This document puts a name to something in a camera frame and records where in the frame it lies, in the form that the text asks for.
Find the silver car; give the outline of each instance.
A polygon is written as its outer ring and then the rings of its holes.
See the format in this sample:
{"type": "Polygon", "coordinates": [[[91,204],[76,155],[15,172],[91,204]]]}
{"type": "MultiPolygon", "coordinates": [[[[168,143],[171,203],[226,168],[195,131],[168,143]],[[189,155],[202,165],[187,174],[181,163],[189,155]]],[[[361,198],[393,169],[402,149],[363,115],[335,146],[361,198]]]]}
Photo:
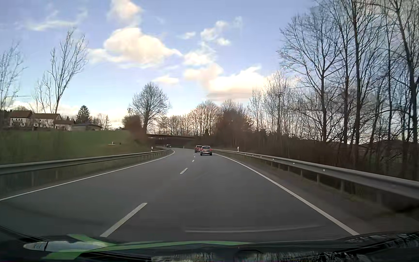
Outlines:
{"type": "Polygon", "coordinates": [[[213,155],[213,150],[211,149],[211,146],[202,146],[200,151],[200,156],[202,155],[213,155]]]}

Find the red roof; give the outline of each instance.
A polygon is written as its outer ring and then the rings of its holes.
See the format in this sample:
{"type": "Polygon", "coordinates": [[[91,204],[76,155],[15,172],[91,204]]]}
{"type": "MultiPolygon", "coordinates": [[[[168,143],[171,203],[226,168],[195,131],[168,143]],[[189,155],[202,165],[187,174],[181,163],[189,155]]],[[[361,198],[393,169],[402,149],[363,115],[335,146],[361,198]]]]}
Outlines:
{"type": "Polygon", "coordinates": [[[44,113],[35,113],[32,115],[34,119],[53,119],[56,120],[60,116],[59,114],[44,114],[44,113]]]}
{"type": "Polygon", "coordinates": [[[11,112],[10,117],[29,118],[31,115],[32,115],[32,111],[30,110],[14,110],[11,112]]]}

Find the car hood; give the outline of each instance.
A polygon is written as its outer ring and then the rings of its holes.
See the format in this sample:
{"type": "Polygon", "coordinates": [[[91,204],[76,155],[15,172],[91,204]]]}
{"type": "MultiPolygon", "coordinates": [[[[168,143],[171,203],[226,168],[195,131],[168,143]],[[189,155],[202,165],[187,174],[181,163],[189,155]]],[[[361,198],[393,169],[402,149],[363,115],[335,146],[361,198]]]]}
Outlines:
{"type": "Polygon", "coordinates": [[[120,256],[151,261],[411,261],[419,255],[419,234],[375,234],[337,240],[238,242],[121,242],[85,235],[49,236],[8,241],[0,246],[8,257],[30,261],[76,260],[95,256],[110,261],[120,256]]]}

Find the metal guardrail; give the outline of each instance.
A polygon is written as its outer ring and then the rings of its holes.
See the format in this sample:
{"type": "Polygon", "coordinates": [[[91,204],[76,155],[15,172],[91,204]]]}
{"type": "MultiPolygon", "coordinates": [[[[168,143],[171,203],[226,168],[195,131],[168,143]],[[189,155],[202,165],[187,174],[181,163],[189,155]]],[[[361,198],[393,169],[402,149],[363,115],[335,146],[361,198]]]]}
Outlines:
{"type": "Polygon", "coordinates": [[[73,158],[73,159],[62,159],[62,160],[52,160],[52,161],[41,161],[41,162],[32,162],[32,163],[21,163],[21,164],[2,164],[0,165],[0,175],[7,175],[20,172],[30,172],[79,164],[91,164],[111,160],[120,160],[125,158],[136,158],[144,157],[148,158],[154,154],[161,154],[162,152],[168,151],[170,149],[164,149],[154,152],[143,152],[143,153],[132,153],[132,154],[122,154],[122,155],[112,155],[112,156],[101,156],[101,157],[89,157],[89,158],[73,158]]]}
{"type": "Polygon", "coordinates": [[[351,170],[341,167],[335,167],[325,164],[316,164],[300,160],[293,160],[288,158],[279,158],[261,154],[254,154],[248,152],[237,152],[229,150],[214,149],[213,151],[225,152],[230,154],[242,155],[245,157],[258,158],[274,163],[285,164],[287,166],[292,166],[299,168],[301,170],[308,170],[315,172],[317,174],[317,182],[321,175],[327,175],[340,179],[341,181],[341,191],[344,189],[344,181],[349,181],[352,183],[357,183],[364,185],[370,188],[380,189],[382,191],[391,192],[394,194],[406,196],[412,199],[419,200],[419,181],[406,180],[396,177],[390,177],[385,175],[378,175],[358,170],[351,170]]]}

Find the house roof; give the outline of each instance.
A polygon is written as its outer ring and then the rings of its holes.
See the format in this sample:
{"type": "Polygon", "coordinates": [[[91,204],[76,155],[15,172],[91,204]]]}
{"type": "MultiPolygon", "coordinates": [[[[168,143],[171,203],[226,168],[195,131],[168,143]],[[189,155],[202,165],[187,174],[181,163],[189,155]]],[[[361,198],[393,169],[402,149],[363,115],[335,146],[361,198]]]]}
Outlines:
{"type": "Polygon", "coordinates": [[[55,120],[55,124],[74,124],[73,120],[55,120]]]}
{"type": "Polygon", "coordinates": [[[14,110],[11,112],[10,117],[29,118],[31,115],[32,115],[32,111],[30,110],[14,110]]]}
{"type": "Polygon", "coordinates": [[[32,115],[32,118],[35,119],[56,119],[58,116],[60,116],[59,114],[44,114],[44,113],[35,113],[32,115]]]}
{"type": "Polygon", "coordinates": [[[99,126],[97,124],[92,124],[92,123],[76,123],[74,126],[89,126],[89,125],[94,125],[94,126],[97,126],[99,128],[102,128],[101,126],[99,126]]]}

